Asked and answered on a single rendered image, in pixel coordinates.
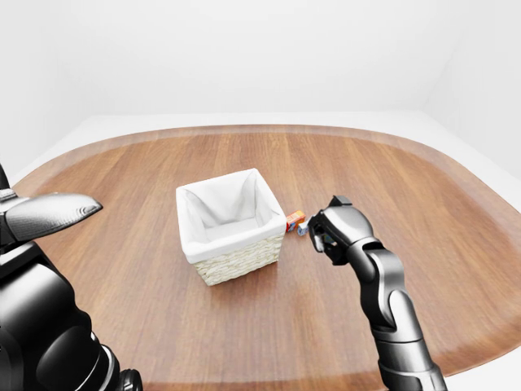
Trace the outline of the wicker basket with white liner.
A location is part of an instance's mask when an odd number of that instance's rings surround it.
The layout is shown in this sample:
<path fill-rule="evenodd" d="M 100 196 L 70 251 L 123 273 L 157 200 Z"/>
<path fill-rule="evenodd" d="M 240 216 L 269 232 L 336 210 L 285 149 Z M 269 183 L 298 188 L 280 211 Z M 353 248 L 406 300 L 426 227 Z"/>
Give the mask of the wicker basket with white liner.
<path fill-rule="evenodd" d="M 257 169 L 180 186 L 176 204 L 182 251 L 208 286 L 278 261 L 286 215 Z"/>

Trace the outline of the small orange red box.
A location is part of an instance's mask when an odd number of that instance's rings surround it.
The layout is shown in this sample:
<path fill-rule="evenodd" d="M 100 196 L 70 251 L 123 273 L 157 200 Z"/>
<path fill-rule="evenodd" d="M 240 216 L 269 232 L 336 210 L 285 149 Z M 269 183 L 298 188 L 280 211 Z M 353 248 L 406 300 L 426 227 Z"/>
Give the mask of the small orange red box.
<path fill-rule="evenodd" d="M 290 213 L 286 216 L 287 219 L 287 228 L 286 232 L 291 232 L 298 228 L 298 225 L 305 222 L 306 215 L 301 210 L 296 210 L 293 213 Z"/>

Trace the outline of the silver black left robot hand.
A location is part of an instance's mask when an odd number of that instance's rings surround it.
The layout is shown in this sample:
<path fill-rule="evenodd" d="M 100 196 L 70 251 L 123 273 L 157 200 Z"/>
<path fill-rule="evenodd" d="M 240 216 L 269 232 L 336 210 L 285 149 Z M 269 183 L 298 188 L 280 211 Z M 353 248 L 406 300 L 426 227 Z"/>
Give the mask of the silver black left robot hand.
<path fill-rule="evenodd" d="M 53 192 L 21 197 L 11 188 L 0 165 L 0 254 L 68 228 L 102 208 L 93 197 L 82 194 Z"/>

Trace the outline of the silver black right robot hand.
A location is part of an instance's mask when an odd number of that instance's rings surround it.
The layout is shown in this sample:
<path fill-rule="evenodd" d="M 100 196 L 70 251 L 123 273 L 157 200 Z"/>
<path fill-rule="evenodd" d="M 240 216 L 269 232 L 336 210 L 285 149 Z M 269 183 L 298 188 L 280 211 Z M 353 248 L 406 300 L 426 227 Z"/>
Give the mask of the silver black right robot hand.
<path fill-rule="evenodd" d="M 334 266 L 349 263 L 347 251 L 356 242 L 375 241 L 367 217 L 343 195 L 334 195 L 325 209 L 309 219 L 309 236 L 318 253 L 325 253 Z"/>

